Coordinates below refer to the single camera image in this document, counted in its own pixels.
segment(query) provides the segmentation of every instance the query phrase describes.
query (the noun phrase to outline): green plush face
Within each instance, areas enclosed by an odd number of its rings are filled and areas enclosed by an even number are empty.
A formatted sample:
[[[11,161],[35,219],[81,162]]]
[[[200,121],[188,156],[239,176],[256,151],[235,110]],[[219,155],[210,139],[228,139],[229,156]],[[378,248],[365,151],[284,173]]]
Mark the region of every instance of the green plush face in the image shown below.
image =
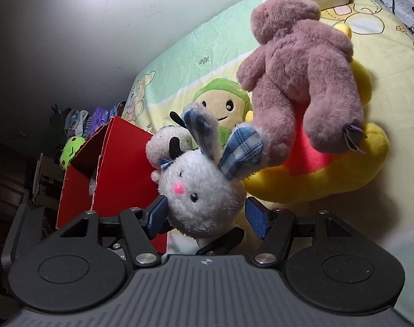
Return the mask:
[[[63,169],[69,165],[69,161],[74,157],[75,153],[84,144],[86,140],[81,136],[73,136],[69,138],[68,142],[66,143],[65,147],[63,148],[62,156],[60,156],[60,166]]]
[[[193,100],[205,106],[219,121],[219,126],[227,129],[244,122],[250,109],[248,93],[228,79],[211,81],[195,94]]]

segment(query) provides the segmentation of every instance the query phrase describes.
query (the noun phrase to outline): gray gripper base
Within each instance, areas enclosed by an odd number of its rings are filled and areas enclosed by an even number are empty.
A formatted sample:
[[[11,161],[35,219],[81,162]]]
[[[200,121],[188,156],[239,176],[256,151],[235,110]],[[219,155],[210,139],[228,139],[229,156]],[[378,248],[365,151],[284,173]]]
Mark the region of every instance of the gray gripper base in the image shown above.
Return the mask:
[[[315,309],[274,270],[242,256],[170,256],[138,270],[127,287],[88,311],[48,315],[22,309],[8,327],[410,327],[393,310],[352,317]]]

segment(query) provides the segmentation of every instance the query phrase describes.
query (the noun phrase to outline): silver bolt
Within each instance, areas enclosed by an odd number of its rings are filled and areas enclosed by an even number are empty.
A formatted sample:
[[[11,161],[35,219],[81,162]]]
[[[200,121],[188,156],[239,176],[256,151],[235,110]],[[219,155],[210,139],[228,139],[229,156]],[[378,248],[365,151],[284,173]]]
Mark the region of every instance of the silver bolt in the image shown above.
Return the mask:
[[[270,264],[277,260],[272,253],[260,253],[254,257],[254,260],[259,264]]]
[[[136,261],[140,264],[150,264],[157,260],[156,255],[152,253],[141,253],[136,256]]]

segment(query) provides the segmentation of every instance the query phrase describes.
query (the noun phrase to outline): bed sheet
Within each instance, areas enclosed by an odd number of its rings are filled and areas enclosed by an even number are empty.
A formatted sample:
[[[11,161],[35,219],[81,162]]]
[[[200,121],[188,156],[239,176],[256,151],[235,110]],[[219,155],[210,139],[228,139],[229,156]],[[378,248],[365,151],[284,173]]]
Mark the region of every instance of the bed sheet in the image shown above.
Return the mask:
[[[239,2],[155,59],[136,78],[123,118],[153,133],[172,124],[169,112],[180,113],[212,79],[235,80],[240,62],[258,46],[249,18],[261,2]],[[355,58],[373,81],[367,119],[386,131],[391,154],[369,185],[294,209],[328,209],[392,252],[407,276],[397,309],[414,322],[414,38],[379,0],[352,0],[323,11],[321,21],[351,27]],[[245,225],[243,217],[240,222]],[[257,242],[246,228],[251,249]]]

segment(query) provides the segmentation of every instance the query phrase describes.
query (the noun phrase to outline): wall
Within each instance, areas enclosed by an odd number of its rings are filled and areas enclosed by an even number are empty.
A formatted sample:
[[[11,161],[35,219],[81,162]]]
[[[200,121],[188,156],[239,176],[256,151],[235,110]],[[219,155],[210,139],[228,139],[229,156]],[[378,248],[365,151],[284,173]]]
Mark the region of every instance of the wall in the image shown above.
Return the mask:
[[[0,0],[0,141],[33,156],[56,146],[53,104],[111,108],[143,67],[239,1]]]

